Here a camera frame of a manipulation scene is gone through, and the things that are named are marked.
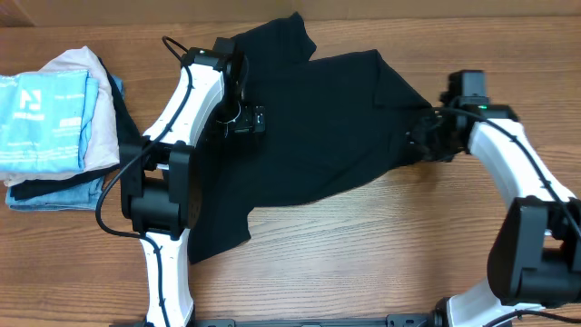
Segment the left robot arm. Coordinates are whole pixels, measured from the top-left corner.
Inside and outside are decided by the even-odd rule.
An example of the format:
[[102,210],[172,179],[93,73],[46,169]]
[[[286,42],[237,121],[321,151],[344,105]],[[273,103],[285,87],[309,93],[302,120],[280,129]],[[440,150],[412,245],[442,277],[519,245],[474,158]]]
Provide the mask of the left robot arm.
[[264,108],[243,100],[250,64],[233,40],[183,49],[178,60],[180,79],[159,118],[120,146],[122,213],[146,261],[145,326],[193,324],[187,252],[202,204],[200,145],[266,130]]

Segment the black t-shirt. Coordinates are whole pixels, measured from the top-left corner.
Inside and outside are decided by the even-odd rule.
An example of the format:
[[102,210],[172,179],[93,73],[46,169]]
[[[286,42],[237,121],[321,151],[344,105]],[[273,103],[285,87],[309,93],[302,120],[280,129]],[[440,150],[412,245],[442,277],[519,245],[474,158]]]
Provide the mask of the black t-shirt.
[[378,51],[315,59],[300,15],[234,41],[250,64],[244,97],[264,107],[266,131],[200,146],[192,263],[248,241],[248,216],[257,207],[315,202],[422,157],[407,134],[430,105]]

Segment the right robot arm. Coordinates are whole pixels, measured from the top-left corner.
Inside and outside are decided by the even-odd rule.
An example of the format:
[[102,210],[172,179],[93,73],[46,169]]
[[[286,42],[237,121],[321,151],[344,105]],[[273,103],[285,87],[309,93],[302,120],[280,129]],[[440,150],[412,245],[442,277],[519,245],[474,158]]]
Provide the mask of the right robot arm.
[[507,104],[493,104],[481,70],[448,76],[448,88],[408,133],[431,162],[464,152],[492,177],[507,215],[487,276],[430,313],[390,315],[388,326],[510,326],[526,315],[578,324],[553,310],[580,301],[580,200],[550,173]]

